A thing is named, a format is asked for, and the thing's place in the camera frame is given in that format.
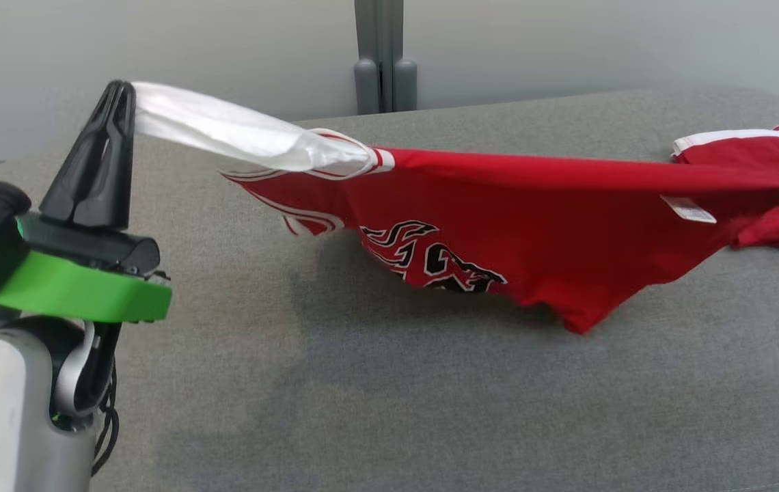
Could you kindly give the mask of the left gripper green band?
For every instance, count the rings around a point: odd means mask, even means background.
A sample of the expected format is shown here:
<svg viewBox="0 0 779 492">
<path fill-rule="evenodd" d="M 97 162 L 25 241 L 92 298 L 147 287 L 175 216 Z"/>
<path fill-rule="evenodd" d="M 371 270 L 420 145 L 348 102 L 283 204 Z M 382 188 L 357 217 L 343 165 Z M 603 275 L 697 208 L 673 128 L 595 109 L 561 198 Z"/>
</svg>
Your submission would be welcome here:
<svg viewBox="0 0 779 492">
<path fill-rule="evenodd" d="M 173 292 L 158 243 L 129 226 L 136 92 L 109 82 L 46 192 L 40 212 L 18 218 L 30 250 L 0 287 L 0 306 L 102 323 L 165 320 Z M 111 136 L 108 123 L 111 122 Z M 95 192 L 111 144 L 111 204 L 94 214 L 78 206 Z M 66 222 L 81 227 L 61 224 Z"/>
</svg>

